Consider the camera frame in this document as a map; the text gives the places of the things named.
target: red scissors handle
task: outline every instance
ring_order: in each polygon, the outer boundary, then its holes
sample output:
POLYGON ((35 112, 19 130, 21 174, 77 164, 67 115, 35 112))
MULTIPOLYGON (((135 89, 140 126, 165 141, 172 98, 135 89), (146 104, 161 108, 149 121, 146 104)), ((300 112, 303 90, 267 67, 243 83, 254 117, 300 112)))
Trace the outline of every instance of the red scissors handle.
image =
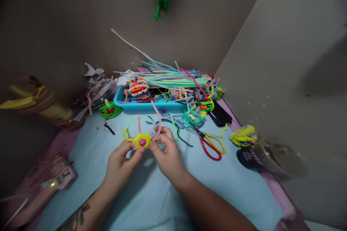
POLYGON ((216 150, 216 148, 214 148, 214 146, 212 144, 210 144, 209 142, 207 142, 204 138, 202 138, 200 136, 200 141, 201 141, 201 144, 202 144, 202 147, 204 148, 205 150, 205 153, 207 154, 208 157, 210 157, 212 160, 214 161, 220 161, 222 159, 222 155, 219 151, 216 150), (209 147, 212 148, 212 150, 214 150, 217 154, 218 154, 218 158, 215 158, 213 156, 211 156, 211 154, 209 154, 209 152, 207 151, 206 147, 205 147, 205 144, 207 144, 209 147))

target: light blue tablecloth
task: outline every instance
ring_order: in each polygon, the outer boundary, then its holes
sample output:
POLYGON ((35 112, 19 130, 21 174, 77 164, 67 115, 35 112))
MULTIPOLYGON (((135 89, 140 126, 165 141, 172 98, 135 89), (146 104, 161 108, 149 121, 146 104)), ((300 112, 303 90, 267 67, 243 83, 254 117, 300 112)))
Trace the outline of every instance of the light blue tablecloth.
MULTIPOLYGON (((143 117, 142 132, 149 132, 152 125, 146 124, 144 118, 150 115, 157 121, 154 112, 122 112, 108 120, 109 125, 116 127, 115 136, 104 131, 105 120, 97 111, 87 118, 69 156, 69 161, 74 161, 78 178, 68 190, 59 191, 48 202, 37 226, 38 231, 56 230, 99 187, 105 176, 108 157, 123 140, 123 131, 131 121, 134 122, 130 127, 131 136, 138 134, 136 118, 139 115, 143 117)), ((163 122, 163 125, 173 130, 172 124, 163 122)), ((206 116, 201 130, 218 135, 220 128, 206 116)), ((207 157, 198 136, 186 130, 181 130, 180 135, 194 145, 191 148, 182 141, 178 142, 187 170, 241 211, 259 230, 274 230, 283 213, 262 177, 239 163, 236 157, 238 148, 229 140, 231 130, 228 128, 223 132, 227 153, 219 162, 207 157)), ((103 230, 194 229, 179 194, 160 172, 151 151, 146 150, 130 181, 114 202, 103 230)))

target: hand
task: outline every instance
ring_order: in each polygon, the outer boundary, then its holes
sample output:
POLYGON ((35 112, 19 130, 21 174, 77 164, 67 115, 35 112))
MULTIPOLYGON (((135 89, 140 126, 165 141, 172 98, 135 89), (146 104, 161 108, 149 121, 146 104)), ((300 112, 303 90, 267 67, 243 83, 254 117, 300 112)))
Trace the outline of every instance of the hand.
POLYGON ((134 148, 132 142, 123 140, 108 158, 105 178, 98 190, 109 201, 113 201, 130 179, 136 165, 145 152, 144 148, 136 150, 130 159, 125 156, 134 148))
POLYGON ((186 175, 187 171, 182 165, 178 147, 171 130, 167 127, 162 127, 160 132, 162 134, 159 135, 157 141, 165 145, 164 151, 154 141, 151 141, 149 148, 158 162, 160 171, 175 185, 182 181, 182 177, 186 175))

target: scissors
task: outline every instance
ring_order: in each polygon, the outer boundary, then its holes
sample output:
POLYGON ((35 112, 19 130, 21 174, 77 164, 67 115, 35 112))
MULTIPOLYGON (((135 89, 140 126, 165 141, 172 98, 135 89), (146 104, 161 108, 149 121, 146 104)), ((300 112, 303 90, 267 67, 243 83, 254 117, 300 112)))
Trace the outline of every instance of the scissors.
POLYGON ((221 140, 219 140, 219 138, 216 138, 212 135, 209 135, 209 134, 204 134, 202 133, 198 128, 196 128, 194 125, 192 125, 192 127, 194 128, 194 130, 198 133, 199 137, 200 137, 200 141, 201 141, 201 145, 202 147, 204 148, 205 150, 205 153, 207 154, 208 157, 210 157, 212 160, 215 160, 215 161, 220 161, 222 159, 222 154, 225 153, 225 147, 224 147, 224 144, 221 142, 221 140), (223 151, 219 150, 216 145, 211 141, 210 138, 213 138, 215 140, 217 140, 223 147, 223 151), (217 154, 218 154, 218 158, 215 158, 213 156, 211 156, 209 154, 209 152, 207 151, 206 147, 205 147, 205 144, 207 144, 209 147, 212 148, 212 150, 214 150, 217 154))

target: pink device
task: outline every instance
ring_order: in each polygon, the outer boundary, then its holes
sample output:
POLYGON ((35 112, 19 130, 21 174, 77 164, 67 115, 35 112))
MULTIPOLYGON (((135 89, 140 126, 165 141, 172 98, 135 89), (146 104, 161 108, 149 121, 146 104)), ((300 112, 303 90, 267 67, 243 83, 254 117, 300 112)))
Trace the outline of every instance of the pink device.
POLYGON ((72 166, 62 157, 57 157, 53 162, 51 172, 55 177, 47 182, 46 187, 25 209, 10 220, 9 227, 11 229, 29 223, 58 190, 67 189, 77 178, 77 174, 72 166))

